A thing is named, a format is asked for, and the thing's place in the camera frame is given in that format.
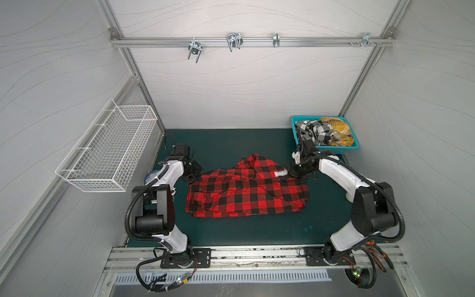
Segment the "red black plaid shirt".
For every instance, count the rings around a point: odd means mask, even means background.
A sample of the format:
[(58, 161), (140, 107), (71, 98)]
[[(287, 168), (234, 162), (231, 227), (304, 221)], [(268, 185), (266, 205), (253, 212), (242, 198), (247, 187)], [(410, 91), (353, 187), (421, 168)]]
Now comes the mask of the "red black plaid shirt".
[(231, 169), (203, 174), (188, 189), (185, 211), (195, 218), (248, 217), (304, 210), (310, 199), (303, 178), (253, 154)]

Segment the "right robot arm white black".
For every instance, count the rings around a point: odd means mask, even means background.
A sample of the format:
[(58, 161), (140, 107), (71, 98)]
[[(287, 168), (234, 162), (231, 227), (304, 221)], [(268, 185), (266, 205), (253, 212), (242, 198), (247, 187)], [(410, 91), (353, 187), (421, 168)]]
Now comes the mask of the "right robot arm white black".
[(293, 174), (321, 172), (342, 187), (352, 203), (350, 221), (322, 249), (326, 263), (336, 266), (351, 251), (376, 238), (397, 242), (404, 237), (406, 224), (391, 185), (366, 178), (330, 151), (318, 149), (309, 136), (297, 131), (296, 137)]

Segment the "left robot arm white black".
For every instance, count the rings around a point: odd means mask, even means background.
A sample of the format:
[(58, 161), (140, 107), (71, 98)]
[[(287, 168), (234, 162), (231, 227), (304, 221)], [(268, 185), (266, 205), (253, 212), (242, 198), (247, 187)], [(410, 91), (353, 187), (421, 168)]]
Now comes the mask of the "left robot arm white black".
[(193, 264), (194, 252), (190, 239), (176, 225), (175, 184), (179, 179), (193, 183), (202, 167), (192, 159), (187, 144), (177, 143), (160, 165), (146, 176), (143, 186), (132, 190), (124, 227), (130, 239), (154, 241), (163, 247), (166, 266), (186, 268)]

